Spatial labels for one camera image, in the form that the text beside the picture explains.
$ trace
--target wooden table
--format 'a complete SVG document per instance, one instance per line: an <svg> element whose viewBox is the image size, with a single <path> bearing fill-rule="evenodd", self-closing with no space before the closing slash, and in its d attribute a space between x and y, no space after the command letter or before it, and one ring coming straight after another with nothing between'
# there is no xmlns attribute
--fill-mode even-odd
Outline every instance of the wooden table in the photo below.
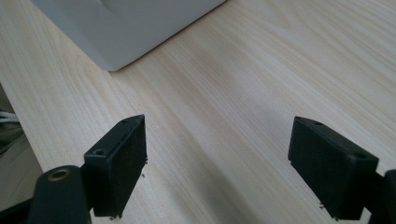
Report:
<svg viewBox="0 0 396 224"><path fill-rule="evenodd" d="M43 170L146 115L146 177L122 219L94 223L335 223L287 159L297 115L396 167L395 1L229 0L114 73L28 0L0 3L0 29L0 81Z"/></svg>

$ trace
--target white object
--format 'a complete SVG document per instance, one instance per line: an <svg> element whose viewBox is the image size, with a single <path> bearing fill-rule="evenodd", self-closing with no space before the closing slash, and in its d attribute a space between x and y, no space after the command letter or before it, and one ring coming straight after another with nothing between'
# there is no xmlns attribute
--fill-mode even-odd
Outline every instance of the white object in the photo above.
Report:
<svg viewBox="0 0 396 224"><path fill-rule="evenodd" d="M116 71L225 0L32 0L99 67Z"/></svg>

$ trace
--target black plastic part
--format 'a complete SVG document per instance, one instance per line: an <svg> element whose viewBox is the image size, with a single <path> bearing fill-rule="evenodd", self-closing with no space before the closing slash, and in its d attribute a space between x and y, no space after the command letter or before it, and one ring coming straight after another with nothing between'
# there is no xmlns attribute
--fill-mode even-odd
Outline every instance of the black plastic part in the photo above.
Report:
<svg viewBox="0 0 396 224"><path fill-rule="evenodd" d="M61 166L38 178L27 223L91 223L78 167Z"/></svg>
<svg viewBox="0 0 396 224"><path fill-rule="evenodd" d="M377 157L326 125L299 117L288 157L332 217L360 219Z"/></svg>
<svg viewBox="0 0 396 224"><path fill-rule="evenodd" d="M24 224L29 215L32 200L18 203L2 212L0 212L1 224Z"/></svg>
<svg viewBox="0 0 396 224"><path fill-rule="evenodd" d="M147 160L144 115L117 123L84 160L89 208L97 217L121 217Z"/></svg>

